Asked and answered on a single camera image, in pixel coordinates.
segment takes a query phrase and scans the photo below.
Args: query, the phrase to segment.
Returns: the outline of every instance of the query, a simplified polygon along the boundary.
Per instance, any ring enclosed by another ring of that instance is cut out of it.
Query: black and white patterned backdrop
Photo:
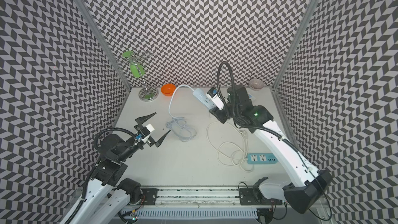
[[[0,15],[0,222],[55,223],[127,90],[71,0],[0,0]]]
[[[277,89],[339,223],[398,223],[398,0],[320,0]]]
[[[237,83],[272,85],[309,0],[84,0],[116,56],[152,50],[148,82],[215,85],[229,61]],[[141,83],[126,76],[133,87]]]

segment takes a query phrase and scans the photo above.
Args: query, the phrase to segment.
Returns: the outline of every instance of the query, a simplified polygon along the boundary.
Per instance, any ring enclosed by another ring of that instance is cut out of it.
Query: white power strip
[[[195,91],[192,93],[200,102],[203,103],[209,110],[216,107],[216,105],[206,97],[205,92],[202,89],[196,88]]]

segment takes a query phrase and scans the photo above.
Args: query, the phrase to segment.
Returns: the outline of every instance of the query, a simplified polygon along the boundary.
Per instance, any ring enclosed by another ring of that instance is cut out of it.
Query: coiled cable
[[[254,170],[254,164],[251,165],[251,169],[250,169],[250,170],[246,170],[246,169],[244,169],[244,168],[242,167],[242,164],[245,163],[245,162],[247,161],[247,155],[248,155],[248,153],[249,153],[249,151],[248,151],[248,150],[249,150],[249,145],[248,145],[248,140],[247,140],[247,133],[246,133],[246,131],[238,131],[237,129],[234,128],[234,126],[232,126],[230,123],[226,122],[226,123],[229,124],[237,133],[239,133],[239,135],[242,137],[242,140],[243,140],[243,149],[242,149],[241,147],[237,146],[235,143],[232,143],[232,142],[223,142],[223,143],[220,145],[220,147],[217,149],[217,148],[210,142],[210,139],[209,139],[209,128],[210,128],[210,126],[213,125],[214,123],[220,123],[220,124],[221,124],[221,122],[218,122],[218,121],[210,123],[210,124],[207,126],[207,128],[206,128],[206,138],[207,138],[207,141],[209,142],[209,144],[217,151],[217,160],[218,160],[218,162],[221,163],[221,164],[224,165],[224,166],[229,166],[229,167],[239,166],[239,167],[241,168],[241,170],[243,170],[244,172],[247,172],[247,173],[252,172],[252,171]],[[225,155],[224,153],[222,153],[222,152],[220,151],[221,147],[223,147],[225,144],[233,145],[233,146],[237,147],[238,150],[234,151],[234,152],[232,153],[231,157],[229,157],[229,156]],[[237,152],[241,152],[241,153],[242,153],[242,157],[241,157],[241,158],[234,158],[234,156],[235,156],[235,154],[236,154]],[[226,157],[226,158],[231,159],[231,163],[232,163],[232,164],[226,164],[226,163],[221,162],[221,161],[220,161],[220,157],[219,157],[220,154],[221,154],[222,156]]]
[[[182,142],[188,142],[188,141],[190,141],[191,139],[193,139],[193,138],[196,136],[196,130],[195,130],[193,127],[188,126],[188,124],[187,124],[187,122],[186,122],[186,120],[185,120],[184,117],[176,117],[176,116],[173,116],[173,115],[171,114],[171,112],[170,112],[170,107],[172,106],[173,98],[174,98],[174,96],[176,95],[176,92],[177,92],[177,90],[178,90],[180,87],[189,87],[192,91],[194,91],[192,87],[190,87],[189,85],[185,85],[185,84],[179,85],[179,86],[174,90],[172,99],[170,100],[170,104],[169,104],[169,114],[170,114],[170,116],[172,117],[172,120],[169,121],[169,122],[166,122],[166,128],[167,128],[167,129],[170,129],[171,131],[173,131],[174,134],[175,134]],[[180,130],[179,130],[179,131],[178,131],[178,130],[175,130],[175,129],[173,128],[173,126],[179,127]],[[187,132],[189,135],[188,135],[188,136],[183,136],[183,135],[182,135],[182,132],[183,132],[183,131]]]

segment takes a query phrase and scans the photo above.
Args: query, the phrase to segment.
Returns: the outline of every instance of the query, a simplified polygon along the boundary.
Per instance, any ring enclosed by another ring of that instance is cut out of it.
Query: gray cable
[[[170,104],[169,104],[169,114],[170,114],[170,116],[172,117],[172,120],[169,121],[169,122],[166,122],[166,128],[167,128],[167,129],[170,129],[172,132],[174,132],[174,134],[175,134],[182,142],[188,142],[188,141],[190,141],[191,139],[193,139],[193,138],[196,136],[196,130],[195,130],[193,127],[190,127],[190,126],[187,125],[187,122],[186,122],[186,120],[185,120],[184,117],[176,117],[176,116],[173,116],[173,115],[171,114],[171,112],[170,112],[170,107],[171,107],[171,105],[172,105],[173,98],[174,98],[174,96],[175,96],[177,90],[178,90],[180,87],[189,87],[192,91],[194,91],[192,87],[190,87],[190,86],[188,86],[188,85],[185,85],[185,84],[179,85],[179,86],[174,90],[172,99],[170,100]],[[176,131],[176,130],[173,128],[173,126],[174,126],[174,127],[176,126],[176,127],[180,128],[180,130],[179,130],[179,131]],[[189,136],[183,136],[183,135],[182,135],[182,132],[183,132],[183,131],[188,132],[188,133],[189,133]]]

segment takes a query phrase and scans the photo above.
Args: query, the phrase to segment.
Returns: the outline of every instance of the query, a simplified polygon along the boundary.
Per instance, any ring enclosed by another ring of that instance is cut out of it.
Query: blue power strip
[[[276,164],[278,159],[272,153],[249,153],[248,164]]]

